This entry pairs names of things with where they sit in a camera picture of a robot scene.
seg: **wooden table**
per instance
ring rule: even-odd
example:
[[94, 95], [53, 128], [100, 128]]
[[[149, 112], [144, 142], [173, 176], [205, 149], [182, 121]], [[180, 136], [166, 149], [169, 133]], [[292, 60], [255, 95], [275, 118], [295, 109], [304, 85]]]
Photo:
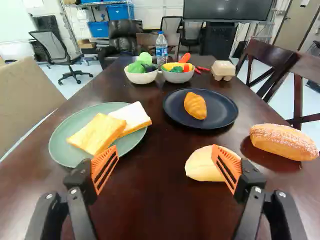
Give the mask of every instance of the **wooden table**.
[[[119, 58], [37, 127], [0, 164], [0, 239], [24, 238], [38, 197], [64, 192], [67, 169], [54, 162], [48, 141], [54, 129], [71, 114], [105, 102], [141, 101], [152, 126], [131, 152], [121, 157], [96, 203], [91, 217], [104, 240], [229, 240], [242, 212], [224, 183], [197, 182], [185, 175], [185, 162], [203, 146], [218, 144], [252, 160], [267, 177], [268, 190], [290, 192], [309, 240], [320, 236], [318, 160], [299, 162], [254, 148], [248, 138], [255, 124], [284, 121], [236, 77], [217, 82], [210, 73], [195, 74], [191, 82], [170, 84], [162, 76], [148, 85], [130, 83], [123, 71], [134, 59]], [[193, 56], [191, 63], [210, 67], [212, 56]], [[219, 130], [195, 130], [166, 117], [162, 101], [179, 88], [212, 89], [231, 98], [239, 108], [235, 123]], [[258, 239], [270, 238], [262, 220]], [[64, 240], [73, 239], [70, 222]]]

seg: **black plate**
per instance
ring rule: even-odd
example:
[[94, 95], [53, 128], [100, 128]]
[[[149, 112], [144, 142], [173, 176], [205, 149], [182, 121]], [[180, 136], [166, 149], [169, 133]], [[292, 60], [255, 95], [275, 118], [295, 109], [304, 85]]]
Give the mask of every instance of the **black plate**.
[[[189, 115], [184, 107], [188, 92], [202, 96], [205, 100], [207, 116], [198, 120]], [[217, 129], [232, 124], [238, 116], [238, 107], [230, 98], [201, 88], [184, 88], [168, 94], [163, 100], [166, 114], [178, 123], [196, 129]]]

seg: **floor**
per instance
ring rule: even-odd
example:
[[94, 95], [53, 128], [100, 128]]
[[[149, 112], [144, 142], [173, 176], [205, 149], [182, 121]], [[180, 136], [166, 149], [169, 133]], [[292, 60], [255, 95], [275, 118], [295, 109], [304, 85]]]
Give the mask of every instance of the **floor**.
[[[62, 80], [63, 85], [59, 85], [58, 80], [62, 77], [62, 74], [69, 72], [68, 66], [51, 65], [51, 69], [49, 69], [46, 64], [39, 66], [66, 99], [71, 98], [76, 92], [93, 79], [88, 75], [78, 75], [77, 79], [81, 81], [81, 84], [77, 84], [74, 78], [69, 77]], [[74, 71], [81, 70], [84, 73], [91, 73], [93, 77], [97, 76], [102, 71], [99, 61], [89, 61], [89, 66], [84, 62], [82, 64], [75, 64], [72, 65], [72, 69]]]
[[[238, 59], [231, 59], [234, 64], [237, 64]], [[77, 91], [79, 91], [82, 87], [84, 87], [87, 83], [89, 83], [92, 78], [88, 75], [79, 76], [78, 79], [82, 81], [81, 84], [77, 84], [74, 79], [71, 77], [63, 80], [63, 85], [58, 85], [58, 79], [62, 76], [62, 74], [68, 72], [67, 66], [59, 66], [52, 65], [49, 69], [46, 65], [40, 65], [45, 74], [49, 77], [52, 83], [59, 89], [59, 91], [63, 94], [66, 99], [71, 98]], [[89, 65], [85, 63], [76, 64], [72, 66], [73, 70], [82, 70], [86, 73], [93, 74], [93, 77], [97, 76], [102, 68], [98, 61], [90, 61]], [[248, 61], [243, 64], [241, 68], [238, 78], [245, 82], [247, 79], [247, 69], [248, 69]], [[267, 71], [269, 67], [261, 62], [254, 61], [252, 64], [252, 79], [257, 78], [262, 73]], [[257, 92], [257, 90], [262, 86], [264, 81], [255, 85], [252, 90]], [[294, 111], [294, 77], [293, 74], [289, 74], [287, 79], [284, 81], [282, 86], [279, 88], [278, 92], [274, 95], [274, 97], [270, 100], [269, 105], [278, 112], [284, 119], [291, 119], [293, 117]], [[303, 114], [310, 115], [316, 114], [320, 112], [320, 93], [315, 92], [309, 87], [305, 86], [303, 88]], [[27, 137], [42, 121], [40, 121], [37, 125], [35, 125], [25, 136], [23, 136], [11, 149], [7, 152], [1, 159], [0, 162], [25, 138]], [[317, 147], [320, 149], [320, 135], [318, 134], [320, 131], [320, 121], [307, 122], [302, 124], [302, 131], [311, 137]]]

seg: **toast slice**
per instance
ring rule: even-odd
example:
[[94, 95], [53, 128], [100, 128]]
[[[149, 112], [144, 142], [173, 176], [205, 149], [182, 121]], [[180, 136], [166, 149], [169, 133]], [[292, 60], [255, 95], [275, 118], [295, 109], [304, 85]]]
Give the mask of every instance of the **toast slice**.
[[151, 118], [147, 115], [144, 107], [139, 101], [110, 112], [108, 115], [126, 121], [125, 129], [120, 134], [119, 138], [152, 124]]
[[98, 113], [66, 141], [94, 156], [106, 150], [124, 131], [126, 125], [125, 120]]

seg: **monitor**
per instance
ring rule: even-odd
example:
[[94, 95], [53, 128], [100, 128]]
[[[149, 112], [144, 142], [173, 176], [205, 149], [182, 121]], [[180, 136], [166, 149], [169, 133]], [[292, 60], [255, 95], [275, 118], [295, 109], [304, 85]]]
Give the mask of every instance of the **monitor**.
[[184, 0], [183, 19], [266, 21], [273, 0]]

